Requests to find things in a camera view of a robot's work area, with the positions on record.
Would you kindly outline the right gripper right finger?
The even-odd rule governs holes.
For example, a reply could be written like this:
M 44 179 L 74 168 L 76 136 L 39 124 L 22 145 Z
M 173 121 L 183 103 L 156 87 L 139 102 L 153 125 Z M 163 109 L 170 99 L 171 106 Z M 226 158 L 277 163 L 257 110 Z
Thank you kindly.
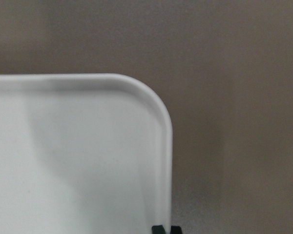
M 182 234 L 181 226 L 171 226 L 170 234 Z

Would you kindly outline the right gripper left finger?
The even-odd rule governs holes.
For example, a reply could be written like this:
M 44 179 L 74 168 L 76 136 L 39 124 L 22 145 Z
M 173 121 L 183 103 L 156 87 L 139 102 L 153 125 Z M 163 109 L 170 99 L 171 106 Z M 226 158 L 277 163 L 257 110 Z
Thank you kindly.
M 152 234 L 165 234 L 163 225 L 154 225 L 151 228 Z

